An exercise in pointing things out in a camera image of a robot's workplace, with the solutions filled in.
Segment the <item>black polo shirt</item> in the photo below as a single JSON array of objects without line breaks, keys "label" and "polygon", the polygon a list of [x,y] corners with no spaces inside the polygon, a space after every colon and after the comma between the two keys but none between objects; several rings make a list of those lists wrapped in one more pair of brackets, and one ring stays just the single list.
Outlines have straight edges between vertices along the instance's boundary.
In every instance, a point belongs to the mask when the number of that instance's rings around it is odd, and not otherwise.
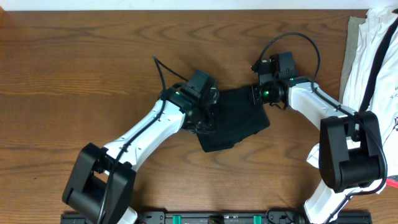
[{"label": "black polo shirt", "polygon": [[251,85],[221,91],[213,110],[215,131],[197,134],[205,152],[231,149],[236,143],[270,126],[263,105],[253,102]]}]

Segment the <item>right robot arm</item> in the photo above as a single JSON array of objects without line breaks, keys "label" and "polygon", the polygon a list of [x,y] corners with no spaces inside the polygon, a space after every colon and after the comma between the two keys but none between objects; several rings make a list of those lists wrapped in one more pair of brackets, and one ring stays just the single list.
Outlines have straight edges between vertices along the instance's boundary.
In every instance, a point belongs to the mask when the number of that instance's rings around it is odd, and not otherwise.
[{"label": "right robot arm", "polygon": [[306,223],[330,223],[354,197],[380,192],[387,179],[387,161],[377,116],[339,104],[306,78],[254,84],[255,104],[292,108],[320,132],[318,170],[321,182],[303,205]]}]

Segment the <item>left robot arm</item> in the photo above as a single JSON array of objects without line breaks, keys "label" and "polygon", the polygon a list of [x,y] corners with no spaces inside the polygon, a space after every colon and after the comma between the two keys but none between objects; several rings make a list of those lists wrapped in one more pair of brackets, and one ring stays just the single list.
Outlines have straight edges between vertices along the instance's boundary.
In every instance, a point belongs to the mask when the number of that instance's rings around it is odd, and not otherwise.
[{"label": "left robot arm", "polygon": [[176,83],[164,88],[154,107],[119,138],[78,154],[62,201],[91,223],[135,223],[130,200],[137,171],[171,135],[181,129],[209,133],[215,127],[211,106],[219,98],[213,85]]}]

